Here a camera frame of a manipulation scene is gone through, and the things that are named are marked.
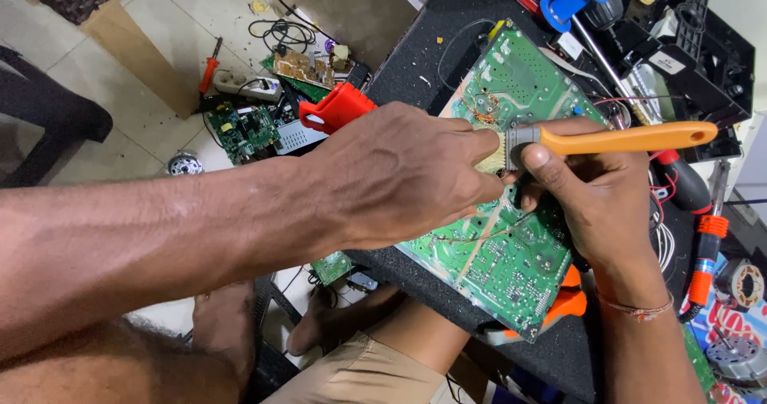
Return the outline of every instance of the khaki shorts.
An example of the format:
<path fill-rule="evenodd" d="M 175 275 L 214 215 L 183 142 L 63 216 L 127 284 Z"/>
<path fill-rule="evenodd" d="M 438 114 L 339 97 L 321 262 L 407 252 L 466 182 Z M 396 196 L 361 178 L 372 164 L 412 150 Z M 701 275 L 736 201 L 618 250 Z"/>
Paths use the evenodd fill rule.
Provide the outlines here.
<path fill-rule="evenodd" d="M 427 404 L 444 376 L 358 332 L 264 404 Z"/>

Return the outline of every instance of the wrist thread bracelet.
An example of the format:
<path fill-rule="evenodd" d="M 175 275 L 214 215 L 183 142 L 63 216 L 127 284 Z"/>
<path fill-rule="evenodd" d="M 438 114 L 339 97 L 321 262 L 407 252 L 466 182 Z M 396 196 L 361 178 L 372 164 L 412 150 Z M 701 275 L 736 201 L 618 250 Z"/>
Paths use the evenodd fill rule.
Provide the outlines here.
<path fill-rule="evenodd" d="M 650 320 L 653 320 L 655 317 L 657 317 L 657 315 L 661 312 L 669 310 L 672 306 L 674 306 L 674 295 L 672 295 L 668 290 L 666 290 L 666 292 L 669 294 L 669 301 L 666 303 L 666 305 L 663 305 L 660 308 L 654 308 L 652 310 L 645 310 L 644 308 L 637 308 L 635 306 L 612 303 L 604 299 L 599 291 L 597 291 L 597 299 L 613 307 L 615 310 L 627 312 L 632 317 L 636 318 L 638 322 L 649 322 Z"/>

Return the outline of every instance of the brush bristles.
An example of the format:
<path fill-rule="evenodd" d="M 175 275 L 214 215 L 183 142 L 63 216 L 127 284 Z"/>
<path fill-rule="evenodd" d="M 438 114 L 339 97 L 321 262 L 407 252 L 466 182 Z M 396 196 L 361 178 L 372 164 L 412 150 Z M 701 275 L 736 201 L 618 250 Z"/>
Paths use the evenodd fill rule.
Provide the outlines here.
<path fill-rule="evenodd" d="M 501 146 L 493 155 L 487 157 L 482 162 L 474 166 L 474 168 L 482 173 L 497 173 L 506 168 L 506 134 L 498 133 L 498 137 L 501 141 Z"/>

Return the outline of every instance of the hand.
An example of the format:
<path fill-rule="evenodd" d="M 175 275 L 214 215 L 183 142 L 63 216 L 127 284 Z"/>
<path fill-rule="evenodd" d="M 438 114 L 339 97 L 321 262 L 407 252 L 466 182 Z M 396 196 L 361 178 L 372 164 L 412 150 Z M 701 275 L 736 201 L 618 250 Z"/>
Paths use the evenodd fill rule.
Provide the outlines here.
<path fill-rule="evenodd" d="M 498 147 L 492 130 L 390 103 L 303 158 L 323 192 L 322 213 L 344 231 L 344 248 L 371 250 L 415 239 L 500 197 L 501 180 L 474 169 Z"/>
<path fill-rule="evenodd" d="M 604 130 L 585 117 L 540 125 L 561 135 Z M 523 162 L 535 178 L 534 183 L 523 187 L 523 210 L 534 210 L 542 193 L 554 194 L 564 209 L 575 249 L 594 269 L 648 259 L 657 263 L 648 232 L 646 153 L 571 155 L 563 159 L 542 144 L 531 144 L 523 150 Z M 518 176 L 515 173 L 504 179 L 510 183 Z"/>

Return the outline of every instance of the fingernail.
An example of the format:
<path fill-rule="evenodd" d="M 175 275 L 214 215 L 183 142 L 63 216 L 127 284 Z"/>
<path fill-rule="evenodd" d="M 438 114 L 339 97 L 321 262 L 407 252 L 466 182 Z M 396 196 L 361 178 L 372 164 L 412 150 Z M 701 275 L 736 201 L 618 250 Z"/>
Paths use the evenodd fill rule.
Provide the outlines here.
<path fill-rule="evenodd" d="M 524 150 L 525 167 L 528 169 L 537 169 L 548 163 L 550 156 L 548 148 L 542 144 L 531 144 Z"/>

